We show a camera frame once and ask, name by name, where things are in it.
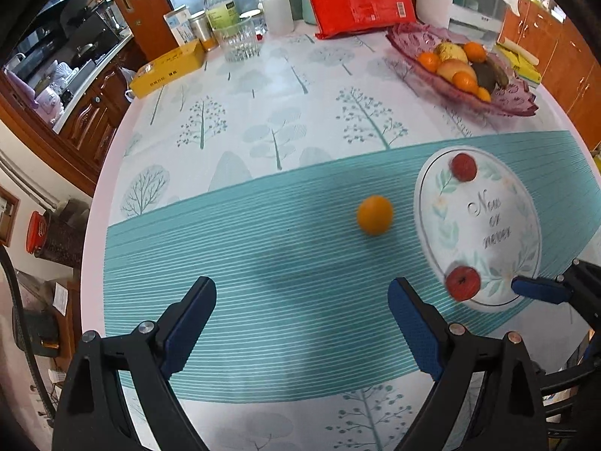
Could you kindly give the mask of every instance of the tissue box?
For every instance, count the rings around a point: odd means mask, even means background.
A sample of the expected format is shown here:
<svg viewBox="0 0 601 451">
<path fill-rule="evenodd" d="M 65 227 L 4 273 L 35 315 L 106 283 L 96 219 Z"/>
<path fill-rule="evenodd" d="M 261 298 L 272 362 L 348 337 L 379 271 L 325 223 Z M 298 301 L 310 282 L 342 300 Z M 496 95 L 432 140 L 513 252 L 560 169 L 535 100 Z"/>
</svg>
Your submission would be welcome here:
<svg viewBox="0 0 601 451">
<path fill-rule="evenodd" d="M 137 98 L 145 97 L 161 86 L 199 69 L 203 62 L 204 49 L 196 39 L 142 66 L 129 87 Z"/>
<path fill-rule="evenodd" d="M 173 37 L 175 37 L 177 45 L 185 45 L 196 38 L 188 22 L 190 10 L 186 5 L 179 6 L 172 12 L 164 14 L 163 18 L 169 26 Z"/>
</svg>

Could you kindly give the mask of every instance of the glass cup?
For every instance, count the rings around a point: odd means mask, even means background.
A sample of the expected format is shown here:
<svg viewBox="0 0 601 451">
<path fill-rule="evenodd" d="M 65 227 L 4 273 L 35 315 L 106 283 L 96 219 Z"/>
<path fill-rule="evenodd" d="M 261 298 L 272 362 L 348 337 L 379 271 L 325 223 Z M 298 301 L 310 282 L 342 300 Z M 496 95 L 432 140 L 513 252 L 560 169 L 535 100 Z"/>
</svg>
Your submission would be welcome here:
<svg viewBox="0 0 601 451">
<path fill-rule="evenodd" d="M 239 23 L 213 31 L 223 49 L 225 60 L 229 62 L 244 61 L 259 54 L 259 43 L 255 25 L 251 17 L 240 20 Z"/>
</svg>

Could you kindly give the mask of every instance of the decorative plate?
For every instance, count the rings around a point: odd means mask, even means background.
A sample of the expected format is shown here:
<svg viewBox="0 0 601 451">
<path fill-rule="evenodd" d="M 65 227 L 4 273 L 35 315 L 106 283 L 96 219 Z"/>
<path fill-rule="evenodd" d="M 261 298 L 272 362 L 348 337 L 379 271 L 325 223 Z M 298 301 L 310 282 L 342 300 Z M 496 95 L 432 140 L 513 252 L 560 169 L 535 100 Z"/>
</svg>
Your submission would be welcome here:
<svg viewBox="0 0 601 451">
<path fill-rule="evenodd" d="M 494 53 L 491 58 L 501 66 L 509 76 L 507 89 L 498 86 L 491 95 L 492 101 L 486 103 L 471 93 L 455 88 L 451 83 L 435 73 L 426 70 L 417 57 L 422 52 L 432 52 L 442 41 L 464 44 L 469 41 L 465 35 L 451 32 L 420 23 L 398 24 L 389 29 L 387 38 L 393 47 L 408 61 L 414 73 L 430 85 L 439 95 L 455 102 L 468 105 L 476 112 L 495 115 L 521 115 L 530 117 L 536 113 L 538 106 L 534 104 L 535 96 L 528 89 L 527 83 L 518 78 L 507 61 Z"/>
<path fill-rule="evenodd" d="M 451 173 L 450 161 L 459 153 L 476 161 L 471 182 Z M 432 155 L 415 185 L 414 217 L 426 259 L 443 285 L 456 266 L 480 274 L 480 291 L 464 302 L 473 309 L 509 309 L 521 300 L 512 279 L 539 272 L 542 236 L 533 200 L 513 171 L 485 151 L 458 146 Z"/>
</svg>

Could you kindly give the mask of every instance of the purple glass bowl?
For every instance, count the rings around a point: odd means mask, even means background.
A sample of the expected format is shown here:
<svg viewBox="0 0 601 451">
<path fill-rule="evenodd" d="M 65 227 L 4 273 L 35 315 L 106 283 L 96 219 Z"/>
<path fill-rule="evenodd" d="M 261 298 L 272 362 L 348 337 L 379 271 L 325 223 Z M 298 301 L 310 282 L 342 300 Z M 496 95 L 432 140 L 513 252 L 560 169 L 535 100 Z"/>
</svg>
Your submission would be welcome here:
<svg viewBox="0 0 601 451">
<path fill-rule="evenodd" d="M 489 56 L 501 66 L 509 76 L 509 86 L 501 89 L 497 86 L 491 93 L 491 102 L 485 102 L 465 91 L 455 88 L 451 83 L 435 73 L 429 72 L 418 61 L 422 52 L 432 52 L 443 41 L 465 44 L 469 39 L 465 35 L 450 32 L 421 23 L 398 24 L 389 29 L 387 38 L 402 57 L 408 61 L 415 74 L 430 85 L 439 95 L 448 100 L 468 105 L 474 112 L 494 115 L 519 115 L 531 117 L 538 110 L 534 104 L 535 96 L 528 89 L 527 83 L 518 78 L 509 64 L 499 56 Z"/>
</svg>

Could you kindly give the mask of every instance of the red snack bag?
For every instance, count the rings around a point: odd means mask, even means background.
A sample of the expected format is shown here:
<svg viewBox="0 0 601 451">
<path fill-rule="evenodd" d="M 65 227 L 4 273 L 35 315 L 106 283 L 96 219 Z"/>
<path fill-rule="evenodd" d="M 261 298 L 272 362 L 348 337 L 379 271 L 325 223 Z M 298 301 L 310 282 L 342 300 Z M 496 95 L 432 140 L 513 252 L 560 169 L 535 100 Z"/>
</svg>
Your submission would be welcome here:
<svg viewBox="0 0 601 451">
<path fill-rule="evenodd" d="M 415 22 L 411 0 L 311 0 L 318 39 Z"/>
</svg>

